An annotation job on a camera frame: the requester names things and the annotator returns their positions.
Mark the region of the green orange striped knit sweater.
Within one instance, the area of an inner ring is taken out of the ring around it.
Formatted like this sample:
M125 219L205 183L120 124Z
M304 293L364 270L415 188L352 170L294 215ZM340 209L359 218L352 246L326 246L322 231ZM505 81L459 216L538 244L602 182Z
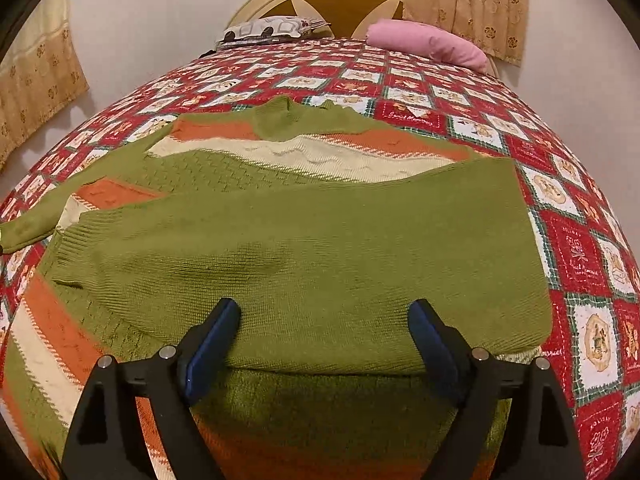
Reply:
M416 479L454 408L409 334L428 300L524 356L552 307L514 162L329 100L107 110L1 213L1 406L42 478L90 368L241 324L193 408L231 479Z

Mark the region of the red teddy bear patchwork bedspread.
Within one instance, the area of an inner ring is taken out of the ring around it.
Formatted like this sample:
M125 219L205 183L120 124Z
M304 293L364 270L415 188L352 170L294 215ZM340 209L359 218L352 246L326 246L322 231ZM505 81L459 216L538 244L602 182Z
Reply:
M151 115L208 112L252 99L322 100L357 113L388 115L424 136L469 141L516 167L552 307L548 338L524 356L545 358L577 431L585 479L615 474L639 440L639 269L597 183L551 128L497 79L352 40L311 40L222 51L198 58L123 96L107 110L142 103ZM29 463L1 407L1 474Z

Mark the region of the pink pillow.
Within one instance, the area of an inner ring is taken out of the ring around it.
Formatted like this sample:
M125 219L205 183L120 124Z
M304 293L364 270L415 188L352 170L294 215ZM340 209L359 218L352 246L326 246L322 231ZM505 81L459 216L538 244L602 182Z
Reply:
M488 57L475 44L438 27L405 20L379 20L369 26L367 45L414 54L437 63L486 74Z

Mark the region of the beige curtain on left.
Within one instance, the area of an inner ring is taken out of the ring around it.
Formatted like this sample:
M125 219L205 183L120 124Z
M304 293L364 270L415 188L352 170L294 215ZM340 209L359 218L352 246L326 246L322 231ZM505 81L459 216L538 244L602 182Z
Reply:
M1 62L1 160L89 89L70 33L70 0L41 0Z

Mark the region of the white patterned pillow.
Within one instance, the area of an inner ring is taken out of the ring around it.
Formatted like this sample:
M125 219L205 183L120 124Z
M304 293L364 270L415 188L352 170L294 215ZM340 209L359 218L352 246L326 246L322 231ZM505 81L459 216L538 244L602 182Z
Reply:
M323 18L276 15L229 26L219 37L217 46L231 48L243 44L270 44L299 40L328 26Z

